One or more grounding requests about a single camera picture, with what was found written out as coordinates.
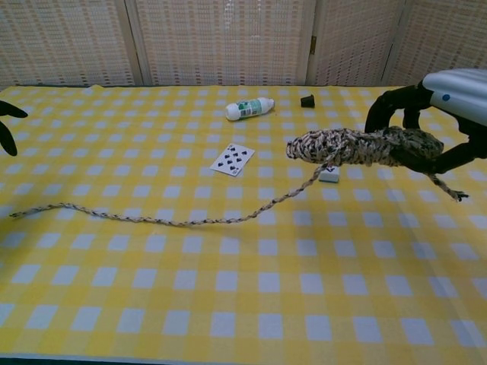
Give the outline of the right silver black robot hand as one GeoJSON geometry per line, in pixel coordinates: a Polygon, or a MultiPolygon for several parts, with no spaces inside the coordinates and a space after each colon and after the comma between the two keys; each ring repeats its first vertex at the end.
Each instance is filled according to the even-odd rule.
{"type": "Polygon", "coordinates": [[[403,111],[403,127],[418,129],[420,112],[434,107],[454,117],[468,141],[437,157],[423,159],[404,150],[391,154],[418,173],[443,174],[479,158],[486,158],[486,70],[452,68],[427,74],[419,83],[388,90],[368,111],[364,131],[385,129],[396,110],[403,111]]]}

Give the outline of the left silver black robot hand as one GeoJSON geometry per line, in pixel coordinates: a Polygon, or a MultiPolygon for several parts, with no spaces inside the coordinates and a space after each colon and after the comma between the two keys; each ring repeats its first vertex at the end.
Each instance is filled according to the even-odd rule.
{"type": "MultiPolygon", "coordinates": [[[[1,116],[12,116],[15,118],[26,118],[28,117],[28,113],[26,113],[24,110],[18,108],[17,106],[1,101],[1,116]]],[[[0,142],[2,148],[5,150],[7,154],[10,156],[17,156],[18,155],[18,149],[17,145],[14,141],[14,137],[8,127],[3,123],[0,122],[0,127],[1,127],[1,135],[0,135],[0,142]]]]}

